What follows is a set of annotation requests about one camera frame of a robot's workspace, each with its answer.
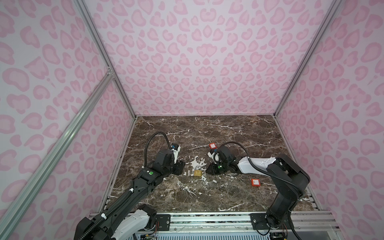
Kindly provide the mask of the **brass padlock silver shackle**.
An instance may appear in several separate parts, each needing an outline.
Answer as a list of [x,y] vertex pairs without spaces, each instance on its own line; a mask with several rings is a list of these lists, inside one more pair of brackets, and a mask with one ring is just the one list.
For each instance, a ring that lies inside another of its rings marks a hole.
[[194,177],[201,178],[203,175],[202,169],[200,165],[197,165],[194,169]]

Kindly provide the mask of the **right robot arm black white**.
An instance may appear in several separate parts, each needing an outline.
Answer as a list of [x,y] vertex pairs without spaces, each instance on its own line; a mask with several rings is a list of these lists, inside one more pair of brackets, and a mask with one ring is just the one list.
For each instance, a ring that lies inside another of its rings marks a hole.
[[257,174],[268,176],[275,184],[278,193],[260,221],[264,226],[277,229],[294,210],[306,191],[311,179],[288,155],[279,154],[270,158],[251,158],[248,152],[244,157],[236,157],[226,144],[217,147],[210,144],[208,156],[214,161],[206,169],[209,175]]

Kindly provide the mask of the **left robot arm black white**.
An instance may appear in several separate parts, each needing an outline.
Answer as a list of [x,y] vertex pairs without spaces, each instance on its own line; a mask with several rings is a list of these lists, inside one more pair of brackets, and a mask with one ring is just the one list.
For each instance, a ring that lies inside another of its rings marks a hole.
[[83,218],[75,230],[75,240],[111,240],[128,213],[171,174],[180,175],[185,163],[177,161],[179,150],[162,149],[154,163],[141,169],[131,187],[106,211]]

